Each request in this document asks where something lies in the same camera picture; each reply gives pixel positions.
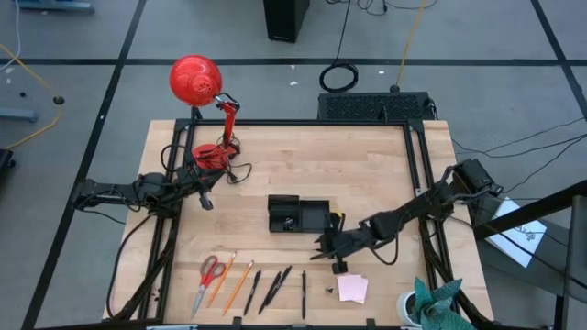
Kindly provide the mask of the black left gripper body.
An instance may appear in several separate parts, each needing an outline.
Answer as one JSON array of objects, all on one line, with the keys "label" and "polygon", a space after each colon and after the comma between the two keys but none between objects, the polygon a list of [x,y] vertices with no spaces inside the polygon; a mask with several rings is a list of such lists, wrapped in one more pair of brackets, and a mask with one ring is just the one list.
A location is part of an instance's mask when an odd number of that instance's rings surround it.
[{"label": "black left gripper body", "polygon": [[214,208],[207,194],[211,192],[210,177],[203,176],[195,167],[181,167],[177,170],[176,195],[182,200],[194,193],[199,194],[199,201],[203,209],[210,211]]}]

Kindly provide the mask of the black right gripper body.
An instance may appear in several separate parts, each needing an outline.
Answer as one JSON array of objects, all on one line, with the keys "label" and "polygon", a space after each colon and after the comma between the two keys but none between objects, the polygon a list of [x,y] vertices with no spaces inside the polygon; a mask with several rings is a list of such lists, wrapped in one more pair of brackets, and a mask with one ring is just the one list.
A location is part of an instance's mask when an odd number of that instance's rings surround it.
[{"label": "black right gripper body", "polygon": [[344,274],[349,271],[348,264],[343,258],[360,251],[367,244],[366,220],[359,221],[359,227],[345,230],[346,215],[338,217],[333,213],[329,214],[329,227],[324,230],[327,240],[323,243],[323,252],[329,254],[327,259],[335,259],[332,264],[334,274]]}]

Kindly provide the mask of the pink sticky note pad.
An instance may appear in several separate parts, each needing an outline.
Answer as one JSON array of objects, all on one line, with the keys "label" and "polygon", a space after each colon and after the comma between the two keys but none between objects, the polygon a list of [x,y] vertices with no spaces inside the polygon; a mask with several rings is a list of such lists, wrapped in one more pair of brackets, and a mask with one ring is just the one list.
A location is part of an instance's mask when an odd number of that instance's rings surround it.
[{"label": "pink sticky note pad", "polygon": [[345,274],[337,277],[338,297],[341,302],[364,304],[369,281],[361,275]]}]

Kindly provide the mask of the red-handled scissors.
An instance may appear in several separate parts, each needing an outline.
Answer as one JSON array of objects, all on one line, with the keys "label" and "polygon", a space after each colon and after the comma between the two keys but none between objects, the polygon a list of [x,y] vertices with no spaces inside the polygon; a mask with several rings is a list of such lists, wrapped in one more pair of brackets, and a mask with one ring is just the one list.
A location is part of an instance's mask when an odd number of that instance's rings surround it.
[{"label": "red-handled scissors", "polygon": [[197,294],[194,298],[194,305],[191,312],[191,317],[194,318],[204,298],[205,291],[213,280],[219,278],[225,271],[226,265],[218,261],[217,256],[211,255],[205,259],[200,269],[200,283]]}]

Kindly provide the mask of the black mesh desk organizer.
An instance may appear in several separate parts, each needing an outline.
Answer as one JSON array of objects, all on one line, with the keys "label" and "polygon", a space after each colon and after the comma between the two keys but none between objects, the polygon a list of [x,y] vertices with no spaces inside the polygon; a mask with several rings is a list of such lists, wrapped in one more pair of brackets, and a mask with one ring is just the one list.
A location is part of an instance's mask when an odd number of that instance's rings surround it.
[{"label": "black mesh desk organizer", "polygon": [[[268,196],[269,231],[271,233],[322,233],[329,226],[328,200],[302,200],[299,195]],[[284,231],[283,222],[291,217],[293,231]]]}]

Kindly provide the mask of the red desk lamp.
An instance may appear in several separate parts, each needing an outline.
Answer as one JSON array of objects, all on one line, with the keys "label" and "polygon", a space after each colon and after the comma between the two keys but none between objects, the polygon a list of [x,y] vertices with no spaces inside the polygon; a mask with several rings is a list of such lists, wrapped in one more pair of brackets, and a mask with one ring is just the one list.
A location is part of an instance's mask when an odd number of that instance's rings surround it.
[{"label": "red desk lamp", "polygon": [[240,104],[223,91],[222,75],[216,64],[202,55],[186,55],[171,68],[169,84],[180,101],[199,108],[215,103],[226,114],[224,132],[215,144],[203,144],[192,151],[196,165],[203,170],[227,170],[240,152],[232,141]]}]

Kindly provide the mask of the black perforated metal case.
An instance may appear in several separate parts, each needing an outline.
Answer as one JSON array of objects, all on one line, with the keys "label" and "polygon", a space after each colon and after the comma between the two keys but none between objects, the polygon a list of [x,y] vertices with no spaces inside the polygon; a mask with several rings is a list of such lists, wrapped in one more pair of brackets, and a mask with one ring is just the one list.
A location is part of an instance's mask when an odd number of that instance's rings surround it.
[{"label": "black perforated metal case", "polygon": [[437,109],[426,92],[322,93],[317,118],[321,120],[436,120]]}]

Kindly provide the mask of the black computer tower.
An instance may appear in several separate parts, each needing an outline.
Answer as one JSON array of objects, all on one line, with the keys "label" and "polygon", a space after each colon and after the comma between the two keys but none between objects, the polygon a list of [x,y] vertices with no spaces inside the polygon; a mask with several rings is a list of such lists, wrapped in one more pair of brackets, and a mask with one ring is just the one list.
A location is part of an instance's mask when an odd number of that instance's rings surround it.
[{"label": "black computer tower", "polygon": [[263,0],[268,38],[295,43],[309,6],[310,0]]}]

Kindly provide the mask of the white printed paper sheet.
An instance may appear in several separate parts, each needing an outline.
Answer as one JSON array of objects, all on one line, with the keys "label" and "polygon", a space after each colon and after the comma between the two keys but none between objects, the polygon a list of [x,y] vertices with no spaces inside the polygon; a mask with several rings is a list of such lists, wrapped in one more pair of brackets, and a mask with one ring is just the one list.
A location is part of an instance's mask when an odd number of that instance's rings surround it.
[{"label": "white printed paper sheet", "polygon": [[526,268],[546,231],[547,227],[535,220],[489,236],[485,241]]}]

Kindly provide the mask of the black diagonal beam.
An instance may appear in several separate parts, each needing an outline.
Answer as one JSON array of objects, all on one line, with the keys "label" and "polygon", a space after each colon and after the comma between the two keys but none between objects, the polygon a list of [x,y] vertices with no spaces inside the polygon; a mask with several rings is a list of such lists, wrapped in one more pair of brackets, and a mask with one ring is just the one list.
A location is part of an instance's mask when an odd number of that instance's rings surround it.
[{"label": "black diagonal beam", "polygon": [[473,234],[477,240],[483,240],[497,233],[538,220],[545,215],[570,208],[573,198],[576,196],[587,197],[587,180],[580,181],[564,190],[497,217],[489,223],[482,223],[481,226],[477,226],[473,230]]}]

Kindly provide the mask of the blue-grey metal bar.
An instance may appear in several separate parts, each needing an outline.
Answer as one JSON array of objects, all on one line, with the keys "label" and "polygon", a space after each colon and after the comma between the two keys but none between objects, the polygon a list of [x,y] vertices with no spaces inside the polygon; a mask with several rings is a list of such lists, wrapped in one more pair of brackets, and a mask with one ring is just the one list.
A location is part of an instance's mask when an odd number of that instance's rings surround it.
[{"label": "blue-grey metal bar", "polygon": [[79,0],[13,0],[20,8],[93,13],[94,5]]}]

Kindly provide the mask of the black aluminium table frame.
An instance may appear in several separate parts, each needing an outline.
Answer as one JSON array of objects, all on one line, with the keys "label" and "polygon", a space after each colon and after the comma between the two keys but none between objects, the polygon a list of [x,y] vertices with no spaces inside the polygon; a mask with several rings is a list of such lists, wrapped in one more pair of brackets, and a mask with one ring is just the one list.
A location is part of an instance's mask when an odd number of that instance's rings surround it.
[{"label": "black aluminium table frame", "polygon": [[[423,153],[407,146],[401,126],[321,123],[315,120],[240,120],[236,126],[242,152],[238,173],[244,182],[219,182],[204,210],[196,197],[183,202],[170,282],[156,284],[148,300],[148,316],[161,314],[170,324],[228,324],[240,317],[245,325],[398,325],[398,297],[426,276],[417,222],[407,224],[398,244],[367,250],[348,258],[349,270],[369,281],[364,304],[341,302],[337,279],[328,259],[316,254],[313,234],[273,234],[268,228],[270,194],[296,194],[307,200],[328,200],[355,227],[368,215],[394,209],[426,184]],[[215,255],[225,265],[238,254],[211,306],[216,278],[191,317],[205,259]],[[222,310],[251,260],[255,263],[226,315]],[[276,274],[293,265],[272,302],[258,314]],[[252,282],[262,270],[247,315],[243,311]],[[302,272],[306,271],[306,317],[302,318]],[[334,288],[333,293],[325,288]]]}]

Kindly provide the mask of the grey metal bracket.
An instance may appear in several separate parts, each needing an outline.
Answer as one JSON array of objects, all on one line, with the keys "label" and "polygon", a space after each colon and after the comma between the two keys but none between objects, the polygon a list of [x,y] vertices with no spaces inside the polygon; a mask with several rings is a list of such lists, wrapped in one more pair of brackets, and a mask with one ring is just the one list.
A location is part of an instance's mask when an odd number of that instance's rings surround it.
[{"label": "grey metal bracket", "polygon": [[23,120],[35,123],[38,121],[38,115],[32,110],[0,107],[0,119]]}]

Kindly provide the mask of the dark grey metal post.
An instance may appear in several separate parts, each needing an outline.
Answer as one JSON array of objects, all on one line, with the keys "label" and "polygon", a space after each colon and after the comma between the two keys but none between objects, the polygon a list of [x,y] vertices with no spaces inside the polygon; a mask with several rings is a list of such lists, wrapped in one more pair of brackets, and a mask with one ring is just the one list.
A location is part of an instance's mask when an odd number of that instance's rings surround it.
[{"label": "dark grey metal post", "polygon": [[562,291],[555,307],[555,330],[568,330],[570,298],[587,304],[587,197],[572,200],[570,228],[551,227],[554,239],[562,245],[555,260],[561,266]]}]

